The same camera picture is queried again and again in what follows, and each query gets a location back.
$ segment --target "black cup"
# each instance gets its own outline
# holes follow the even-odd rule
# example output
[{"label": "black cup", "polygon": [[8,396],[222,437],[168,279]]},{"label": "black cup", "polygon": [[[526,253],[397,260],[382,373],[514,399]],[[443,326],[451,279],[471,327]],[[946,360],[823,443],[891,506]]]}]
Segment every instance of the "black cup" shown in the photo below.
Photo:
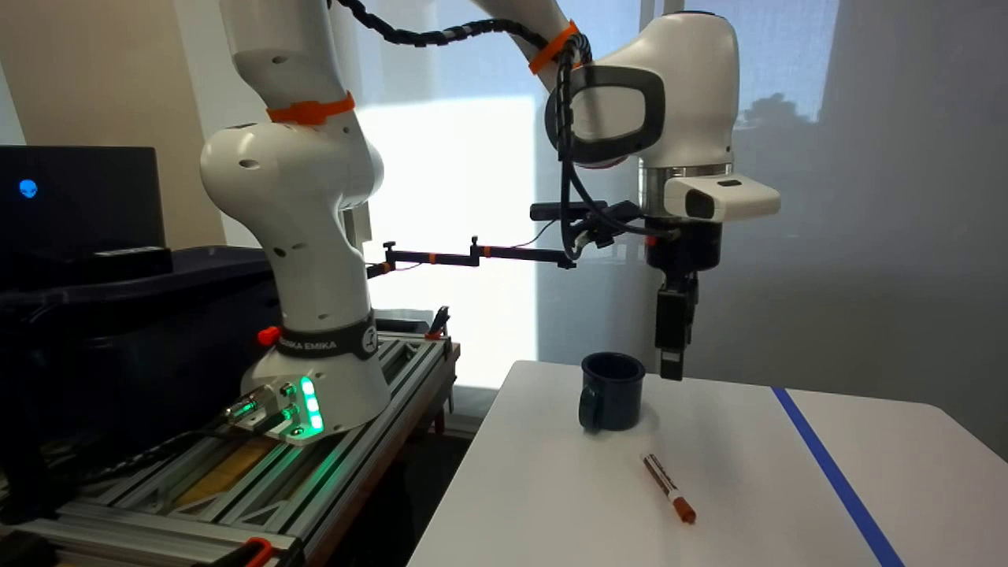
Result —
[{"label": "black cup", "polygon": [[580,363],[580,427],[585,433],[623,433],[640,418],[642,363],[623,352],[593,352]]}]

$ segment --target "computer monitor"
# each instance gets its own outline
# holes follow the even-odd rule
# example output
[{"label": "computer monitor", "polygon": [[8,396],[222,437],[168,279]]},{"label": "computer monitor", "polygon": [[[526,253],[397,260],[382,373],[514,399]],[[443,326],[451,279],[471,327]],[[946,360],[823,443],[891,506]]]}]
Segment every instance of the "computer monitor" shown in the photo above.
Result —
[{"label": "computer monitor", "polygon": [[0,287],[142,245],[164,245],[155,149],[0,144]]}]

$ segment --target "marker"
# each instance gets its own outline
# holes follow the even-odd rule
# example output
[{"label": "marker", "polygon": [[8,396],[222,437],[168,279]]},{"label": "marker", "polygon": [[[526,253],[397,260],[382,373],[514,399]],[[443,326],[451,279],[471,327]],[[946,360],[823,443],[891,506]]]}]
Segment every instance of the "marker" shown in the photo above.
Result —
[{"label": "marker", "polygon": [[660,483],[660,489],[666,492],[666,499],[671,501],[671,510],[683,519],[683,523],[696,523],[696,510],[694,504],[683,499],[683,492],[671,483],[671,476],[666,472],[663,460],[654,455],[642,456],[642,467],[652,472],[652,479]]}]

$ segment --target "white table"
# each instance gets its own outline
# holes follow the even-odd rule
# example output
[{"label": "white table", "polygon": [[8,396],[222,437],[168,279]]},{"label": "white table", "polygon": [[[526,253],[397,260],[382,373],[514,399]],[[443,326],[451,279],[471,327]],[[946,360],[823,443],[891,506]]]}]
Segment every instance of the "white table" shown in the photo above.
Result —
[{"label": "white table", "polygon": [[[1008,467],[937,406],[646,379],[633,433],[585,435],[578,396],[578,366],[509,370],[412,567],[1008,565]],[[663,501],[646,450],[696,527]]]}]

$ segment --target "blue tape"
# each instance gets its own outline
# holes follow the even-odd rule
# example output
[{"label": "blue tape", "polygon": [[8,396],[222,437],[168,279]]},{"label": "blue tape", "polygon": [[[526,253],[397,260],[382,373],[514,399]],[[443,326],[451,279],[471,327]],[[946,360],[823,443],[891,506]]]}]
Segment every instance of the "blue tape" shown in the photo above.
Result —
[{"label": "blue tape", "polygon": [[808,448],[815,456],[819,470],[827,472],[828,486],[834,489],[834,496],[849,506],[855,527],[870,543],[870,547],[878,558],[878,565],[881,567],[904,567],[901,554],[891,547],[891,543],[885,539],[881,527],[863,506],[861,496],[855,492],[855,486],[849,483],[841,467],[832,460],[832,455],[827,450],[827,443],[812,433],[809,418],[796,409],[795,396],[786,387],[773,387],[773,390],[781,399],[781,406],[786,406],[790,427],[796,429],[796,435],[808,441]]}]

